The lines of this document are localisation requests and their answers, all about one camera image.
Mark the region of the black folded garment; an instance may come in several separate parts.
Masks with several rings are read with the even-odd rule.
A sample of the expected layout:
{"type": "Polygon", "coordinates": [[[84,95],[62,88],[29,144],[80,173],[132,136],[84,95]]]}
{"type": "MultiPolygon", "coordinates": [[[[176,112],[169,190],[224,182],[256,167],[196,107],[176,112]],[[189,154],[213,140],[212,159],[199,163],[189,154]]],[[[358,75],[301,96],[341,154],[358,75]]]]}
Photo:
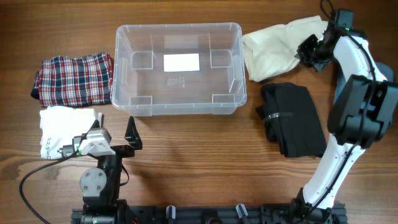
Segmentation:
{"type": "Polygon", "coordinates": [[[293,83],[271,83],[261,88],[263,105],[256,112],[266,138],[279,144],[285,157],[322,157],[326,139],[308,89],[293,83]]]}

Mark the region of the white printed folded t-shirt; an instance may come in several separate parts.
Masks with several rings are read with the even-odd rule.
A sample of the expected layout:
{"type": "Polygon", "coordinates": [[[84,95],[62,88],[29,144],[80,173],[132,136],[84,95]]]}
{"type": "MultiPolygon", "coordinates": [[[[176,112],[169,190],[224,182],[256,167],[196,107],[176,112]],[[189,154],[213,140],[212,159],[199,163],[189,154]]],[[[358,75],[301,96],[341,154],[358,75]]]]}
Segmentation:
{"type": "Polygon", "coordinates": [[[61,159],[59,149],[71,145],[75,136],[87,133],[95,121],[102,123],[103,114],[93,108],[75,109],[51,106],[40,111],[40,157],[47,160],[61,159]]]}

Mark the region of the red navy plaid cloth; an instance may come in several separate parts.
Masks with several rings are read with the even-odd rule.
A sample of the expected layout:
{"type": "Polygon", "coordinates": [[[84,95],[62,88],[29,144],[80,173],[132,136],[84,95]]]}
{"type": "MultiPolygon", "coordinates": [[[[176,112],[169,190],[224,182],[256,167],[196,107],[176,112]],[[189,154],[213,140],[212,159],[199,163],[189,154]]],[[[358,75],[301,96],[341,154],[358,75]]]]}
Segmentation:
{"type": "Polygon", "coordinates": [[[30,96],[44,108],[81,108],[111,102],[113,60],[100,52],[79,58],[56,56],[43,60],[35,73],[30,96]]]}

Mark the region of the clear plastic storage container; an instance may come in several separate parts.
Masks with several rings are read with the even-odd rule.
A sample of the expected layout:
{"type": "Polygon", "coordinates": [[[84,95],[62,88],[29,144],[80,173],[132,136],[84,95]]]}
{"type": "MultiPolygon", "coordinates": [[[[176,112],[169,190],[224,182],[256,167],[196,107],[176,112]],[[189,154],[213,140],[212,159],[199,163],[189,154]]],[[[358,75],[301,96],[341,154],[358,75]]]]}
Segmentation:
{"type": "Polygon", "coordinates": [[[234,22],[123,25],[112,104],[132,116],[232,114],[247,101],[242,28],[234,22]],[[199,54],[200,70],[165,72],[164,55],[199,54]]]}

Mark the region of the blue denim jeans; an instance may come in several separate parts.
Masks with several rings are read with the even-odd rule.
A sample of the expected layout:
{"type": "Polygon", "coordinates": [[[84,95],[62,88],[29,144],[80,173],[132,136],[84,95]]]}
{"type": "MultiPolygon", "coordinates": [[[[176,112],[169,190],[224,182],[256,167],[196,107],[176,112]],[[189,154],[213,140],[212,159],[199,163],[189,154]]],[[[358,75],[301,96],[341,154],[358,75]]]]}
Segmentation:
{"type": "MultiPolygon", "coordinates": [[[[379,71],[387,78],[389,82],[394,81],[394,71],[392,70],[391,67],[387,66],[386,64],[383,64],[381,62],[376,62],[376,67],[379,69],[379,71]]],[[[341,68],[338,69],[338,75],[337,75],[337,81],[336,81],[336,89],[335,89],[335,95],[333,99],[333,103],[336,103],[340,93],[342,92],[344,86],[345,86],[346,80],[343,75],[343,71],[341,68]]]]}

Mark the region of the cream cloth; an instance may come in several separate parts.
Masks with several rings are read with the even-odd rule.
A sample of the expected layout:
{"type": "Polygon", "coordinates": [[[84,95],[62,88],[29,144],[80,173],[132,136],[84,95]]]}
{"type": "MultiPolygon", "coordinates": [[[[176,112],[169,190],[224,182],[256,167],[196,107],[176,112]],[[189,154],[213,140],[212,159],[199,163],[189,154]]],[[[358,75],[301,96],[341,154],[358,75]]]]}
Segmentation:
{"type": "Polygon", "coordinates": [[[261,82],[294,69],[300,62],[296,57],[299,45],[312,34],[322,39],[327,24],[320,16],[312,16],[244,35],[243,55],[249,79],[261,82]]]}

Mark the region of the white label in container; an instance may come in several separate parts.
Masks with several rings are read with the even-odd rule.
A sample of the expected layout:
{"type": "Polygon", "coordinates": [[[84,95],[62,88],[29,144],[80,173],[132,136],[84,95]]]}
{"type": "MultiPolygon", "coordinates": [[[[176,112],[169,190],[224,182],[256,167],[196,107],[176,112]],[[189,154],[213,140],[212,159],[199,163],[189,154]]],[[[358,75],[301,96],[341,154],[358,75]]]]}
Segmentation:
{"type": "Polygon", "coordinates": [[[164,55],[165,72],[194,72],[200,70],[199,54],[164,55]]]}

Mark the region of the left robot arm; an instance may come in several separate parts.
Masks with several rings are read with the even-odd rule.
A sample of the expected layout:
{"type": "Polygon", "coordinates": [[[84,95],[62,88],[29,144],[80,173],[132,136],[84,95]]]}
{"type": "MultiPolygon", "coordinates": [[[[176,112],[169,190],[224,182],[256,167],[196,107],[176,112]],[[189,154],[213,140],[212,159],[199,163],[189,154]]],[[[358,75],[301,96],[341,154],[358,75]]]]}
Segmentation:
{"type": "Polygon", "coordinates": [[[80,178],[83,193],[83,209],[74,210],[72,223],[139,223],[126,200],[119,198],[121,172],[126,168],[122,160],[134,157],[136,150],[142,149],[142,141],[136,129],[134,118],[127,122],[124,145],[111,146],[111,136],[106,128],[91,128],[79,145],[79,152],[97,160],[95,168],[85,171],[80,178]]]}

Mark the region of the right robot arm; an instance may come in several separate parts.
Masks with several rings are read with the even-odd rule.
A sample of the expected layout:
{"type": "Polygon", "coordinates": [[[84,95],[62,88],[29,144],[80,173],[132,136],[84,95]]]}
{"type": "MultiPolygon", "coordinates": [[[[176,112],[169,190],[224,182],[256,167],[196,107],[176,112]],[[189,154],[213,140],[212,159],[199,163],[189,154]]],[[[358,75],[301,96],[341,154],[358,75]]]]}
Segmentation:
{"type": "Polygon", "coordinates": [[[397,84],[376,67],[368,41],[335,34],[305,39],[297,56],[318,68],[320,59],[335,58],[345,81],[328,118],[329,142],[312,178],[292,200],[291,223],[331,223],[335,196],[348,172],[373,142],[385,135],[397,105],[397,84]]]}

